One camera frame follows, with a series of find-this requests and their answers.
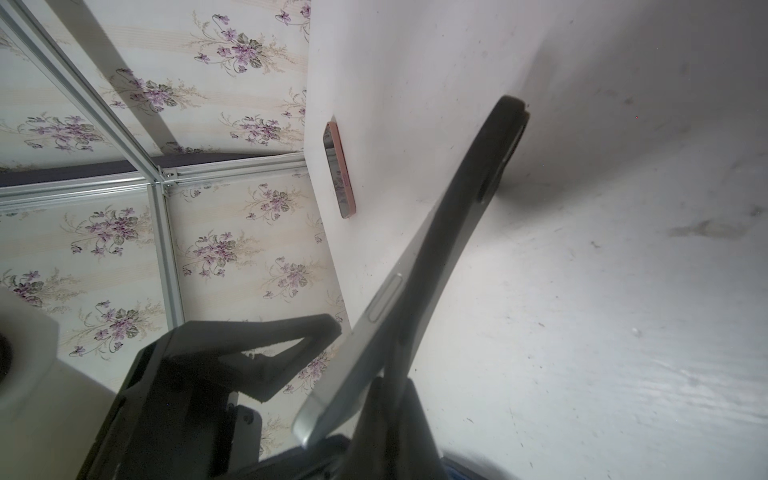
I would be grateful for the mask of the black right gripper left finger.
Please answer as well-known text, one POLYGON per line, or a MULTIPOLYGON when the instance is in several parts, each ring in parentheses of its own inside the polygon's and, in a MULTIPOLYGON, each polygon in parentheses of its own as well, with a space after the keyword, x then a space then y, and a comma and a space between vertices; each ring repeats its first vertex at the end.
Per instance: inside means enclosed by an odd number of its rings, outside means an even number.
POLYGON ((329 479, 339 435, 262 460, 266 402, 341 334, 328 314, 270 322, 190 321, 135 357, 81 479, 329 479))

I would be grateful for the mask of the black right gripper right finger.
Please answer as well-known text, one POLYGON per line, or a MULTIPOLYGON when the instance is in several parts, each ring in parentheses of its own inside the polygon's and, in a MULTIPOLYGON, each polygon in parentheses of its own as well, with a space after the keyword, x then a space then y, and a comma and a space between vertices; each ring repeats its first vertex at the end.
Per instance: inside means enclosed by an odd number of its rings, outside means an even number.
POLYGON ((447 479, 414 383, 399 406, 385 402, 383 380, 372 383, 344 456, 339 479, 447 479))

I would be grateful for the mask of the black phone case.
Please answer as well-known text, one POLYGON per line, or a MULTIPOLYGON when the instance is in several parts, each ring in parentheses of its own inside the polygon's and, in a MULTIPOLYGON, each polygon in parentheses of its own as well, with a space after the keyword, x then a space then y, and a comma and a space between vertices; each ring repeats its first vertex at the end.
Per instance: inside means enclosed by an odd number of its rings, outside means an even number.
POLYGON ((426 326, 463 249, 492 200, 529 121, 526 104, 505 95, 482 124, 435 205, 391 311, 392 344, 384 378, 405 376, 415 337, 426 326))

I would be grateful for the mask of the black phone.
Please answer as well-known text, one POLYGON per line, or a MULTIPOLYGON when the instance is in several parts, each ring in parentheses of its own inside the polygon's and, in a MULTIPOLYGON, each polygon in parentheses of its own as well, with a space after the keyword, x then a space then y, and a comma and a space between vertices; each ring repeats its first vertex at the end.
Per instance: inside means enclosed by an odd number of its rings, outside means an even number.
POLYGON ((431 251, 426 239, 439 210, 436 205, 430 211, 300 408, 292 432, 303 448, 317 444, 361 408, 364 391, 384 368, 387 336, 398 320, 415 323, 419 334, 425 330, 449 276, 443 260, 416 268, 431 251))

